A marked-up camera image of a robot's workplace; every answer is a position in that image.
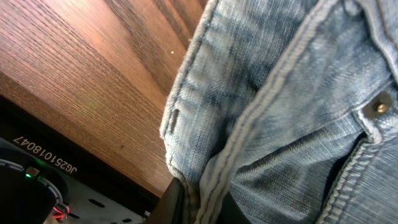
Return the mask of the left arm base joint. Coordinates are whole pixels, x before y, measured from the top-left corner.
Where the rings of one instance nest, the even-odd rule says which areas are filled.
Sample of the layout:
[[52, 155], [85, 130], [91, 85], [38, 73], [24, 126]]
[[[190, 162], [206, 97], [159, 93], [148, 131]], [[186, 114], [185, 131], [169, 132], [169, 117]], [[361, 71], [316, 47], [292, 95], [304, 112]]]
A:
[[43, 162], [13, 149], [1, 148], [1, 223], [44, 223], [69, 218], [64, 178]]

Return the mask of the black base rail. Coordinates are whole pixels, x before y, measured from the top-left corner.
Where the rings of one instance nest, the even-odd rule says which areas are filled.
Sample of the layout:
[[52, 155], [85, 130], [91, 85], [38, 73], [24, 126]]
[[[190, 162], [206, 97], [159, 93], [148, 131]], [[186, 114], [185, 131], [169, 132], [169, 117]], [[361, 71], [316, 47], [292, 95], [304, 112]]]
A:
[[141, 223], [159, 201], [6, 98], [1, 98], [2, 147], [24, 152], [64, 178], [70, 213], [61, 223]]

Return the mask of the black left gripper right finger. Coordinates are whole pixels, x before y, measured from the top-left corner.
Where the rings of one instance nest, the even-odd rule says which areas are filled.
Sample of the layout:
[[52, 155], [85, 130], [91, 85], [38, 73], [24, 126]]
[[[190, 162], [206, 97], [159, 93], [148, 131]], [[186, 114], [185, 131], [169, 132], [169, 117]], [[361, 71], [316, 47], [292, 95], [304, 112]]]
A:
[[217, 224], [251, 224], [230, 192], [223, 199]]

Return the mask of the light blue denim shorts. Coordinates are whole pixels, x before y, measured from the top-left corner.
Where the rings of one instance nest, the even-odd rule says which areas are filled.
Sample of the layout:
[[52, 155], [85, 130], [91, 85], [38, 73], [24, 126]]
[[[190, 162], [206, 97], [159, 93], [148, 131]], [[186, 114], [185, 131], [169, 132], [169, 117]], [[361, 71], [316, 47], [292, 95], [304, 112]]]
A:
[[160, 135], [183, 223], [396, 223], [397, 2], [209, 1]]

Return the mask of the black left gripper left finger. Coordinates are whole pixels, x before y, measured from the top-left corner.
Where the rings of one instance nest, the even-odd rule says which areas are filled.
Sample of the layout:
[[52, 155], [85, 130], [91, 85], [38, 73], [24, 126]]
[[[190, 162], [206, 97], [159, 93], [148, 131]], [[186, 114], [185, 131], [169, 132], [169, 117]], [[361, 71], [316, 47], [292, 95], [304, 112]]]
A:
[[182, 224], [184, 188], [173, 178], [159, 203], [142, 224]]

